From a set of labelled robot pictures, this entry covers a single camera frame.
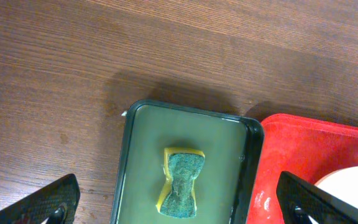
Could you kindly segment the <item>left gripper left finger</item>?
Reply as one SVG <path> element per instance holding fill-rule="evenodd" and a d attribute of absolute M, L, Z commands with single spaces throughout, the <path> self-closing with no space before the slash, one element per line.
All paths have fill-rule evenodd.
<path fill-rule="evenodd" d="M 67 174 L 0 210 L 0 223 L 72 224 L 79 200 L 76 176 Z"/>

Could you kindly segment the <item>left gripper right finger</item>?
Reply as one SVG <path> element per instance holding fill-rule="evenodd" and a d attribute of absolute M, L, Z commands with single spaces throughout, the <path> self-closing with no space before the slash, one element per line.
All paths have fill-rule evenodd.
<path fill-rule="evenodd" d="M 280 174 L 276 194 L 285 224 L 358 224 L 358 208 L 288 171 Z"/>

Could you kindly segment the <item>white plate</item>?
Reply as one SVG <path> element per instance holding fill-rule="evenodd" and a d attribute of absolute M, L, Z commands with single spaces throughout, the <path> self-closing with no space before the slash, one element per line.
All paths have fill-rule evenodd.
<path fill-rule="evenodd" d="M 358 166 L 325 175 L 315 186 L 358 209 Z"/>

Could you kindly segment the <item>yellow green scrub sponge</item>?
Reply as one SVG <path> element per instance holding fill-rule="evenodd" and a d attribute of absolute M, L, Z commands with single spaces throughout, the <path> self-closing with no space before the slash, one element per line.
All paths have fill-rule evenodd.
<path fill-rule="evenodd" d="M 194 218 L 197 211 L 195 180 L 204 166 L 204 152 L 166 147 L 163 156 L 165 183 L 157 200 L 157 211 L 172 218 Z"/>

